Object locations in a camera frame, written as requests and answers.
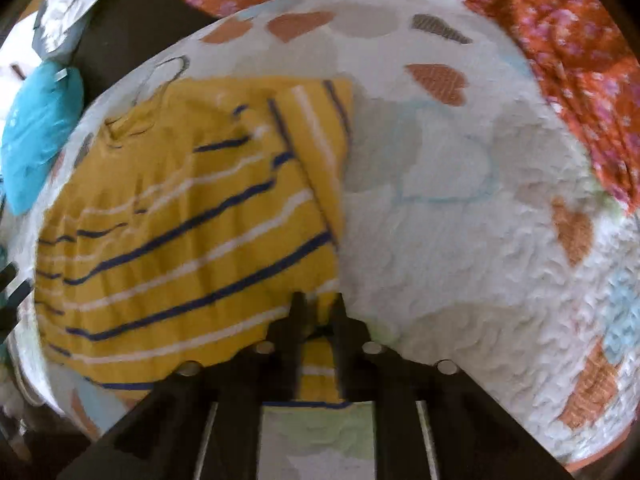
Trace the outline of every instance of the screw head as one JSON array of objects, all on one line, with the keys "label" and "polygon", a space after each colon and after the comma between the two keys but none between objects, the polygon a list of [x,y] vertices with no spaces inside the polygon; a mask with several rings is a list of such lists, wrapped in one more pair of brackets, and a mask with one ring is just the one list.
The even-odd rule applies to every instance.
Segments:
[{"label": "screw head", "polygon": [[458,373],[458,365],[455,362],[450,361],[449,359],[443,359],[442,361],[438,361],[436,364],[436,368],[441,374],[444,375],[453,375]]},{"label": "screw head", "polygon": [[369,355],[378,355],[382,354],[384,347],[380,343],[376,343],[375,341],[367,341],[362,345],[362,351],[365,354]]},{"label": "screw head", "polygon": [[197,361],[185,361],[176,368],[176,373],[183,377],[193,377],[202,370],[202,365]]},{"label": "screw head", "polygon": [[269,355],[275,352],[276,346],[271,341],[260,341],[255,346],[255,351],[261,355]]}]

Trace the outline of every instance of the orange floral fabric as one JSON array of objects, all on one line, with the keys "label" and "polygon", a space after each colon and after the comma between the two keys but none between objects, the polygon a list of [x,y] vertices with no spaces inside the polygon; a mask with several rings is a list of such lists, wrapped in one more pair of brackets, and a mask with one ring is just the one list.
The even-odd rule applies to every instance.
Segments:
[{"label": "orange floral fabric", "polygon": [[[267,0],[186,0],[215,16]],[[529,59],[543,96],[589,154],[604,188],[640,205],[640,66],[598,0],[465,0]]]}]

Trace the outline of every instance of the bedspread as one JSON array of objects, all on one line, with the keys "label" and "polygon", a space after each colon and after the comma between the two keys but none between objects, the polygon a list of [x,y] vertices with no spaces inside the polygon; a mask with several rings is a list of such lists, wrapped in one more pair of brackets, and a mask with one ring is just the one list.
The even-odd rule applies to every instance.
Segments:
[{"label": "bedspread", "polygon": [[[267,0],[186,0],[227,16]],[[543,95],[589,147],[604,187],[640,205],[640,67],[598,0],[464,0],[516,42]]]},{"label": "bedspread", "polygon": [[[354,85],[340,245],[350,315],[409,358],[457,361],[562,462],[623,433],[639,396],[636,222],[518,47],[461,0],[273,0],[149,60],[71,135],[10,244],[22,275],[44,210],[106,116],[167,80],[274,74]],[[27,302],[21,358],[38,354],[34,334]],[[58,365],[43,378],[38,355],[30,380],[89,434],[129,406]],[[269,410],[264,429],[264,478],[372,471],[367,406]]]}]

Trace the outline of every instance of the pillow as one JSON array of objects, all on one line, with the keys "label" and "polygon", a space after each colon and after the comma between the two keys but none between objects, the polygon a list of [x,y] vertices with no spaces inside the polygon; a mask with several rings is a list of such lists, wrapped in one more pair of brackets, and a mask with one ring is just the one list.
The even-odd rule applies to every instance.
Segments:
[{"label": "pillow", "polygon": [[25,80],[9,110],[0,162],[12,212],[27,212],[44,186],[56,155],[78,124],[83,89],[76,68],[45,61]]}]

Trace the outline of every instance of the orange heart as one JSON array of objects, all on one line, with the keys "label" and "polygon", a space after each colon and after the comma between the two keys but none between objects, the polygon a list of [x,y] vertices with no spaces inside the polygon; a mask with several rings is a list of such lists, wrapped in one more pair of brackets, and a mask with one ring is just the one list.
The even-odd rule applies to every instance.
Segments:
[{"label": "orange heart", "polygon": [[415,81],[433,98],[450,106],[462,106],[462,89],[468,86],[462,72],[441,64],[411,64],[404,66]]},{"label": "orange heart", "polygon": [[254,26],[251,20],[245,20],[241,22],[235,18],[229,18],[226,22],[222,23],[219,27],[212,30],[204,38],[200,38],[200,41],[205,43],[228,43],[229,41],[240,38],[248,33]]},{"label": "orange heart", "polygon": [[556,196],[551,201],[551,207],[558,241],[564,249],[569,265],[575,267],[591,252],[593,223],[585,213],[567,209],[562,197]]},{"label": "orange heart", "polygon": [[318,27],[329,23],[335,14],[328,10],[306,12],[303,14],[283,14],[267,23],[267,30],[283,43],[289,43]]},{"label": "orange heart", "polygon": [[591,350],[558,420],[572,430],[594,422],[618,394],[618,369],[607,361],[602,339]]}]

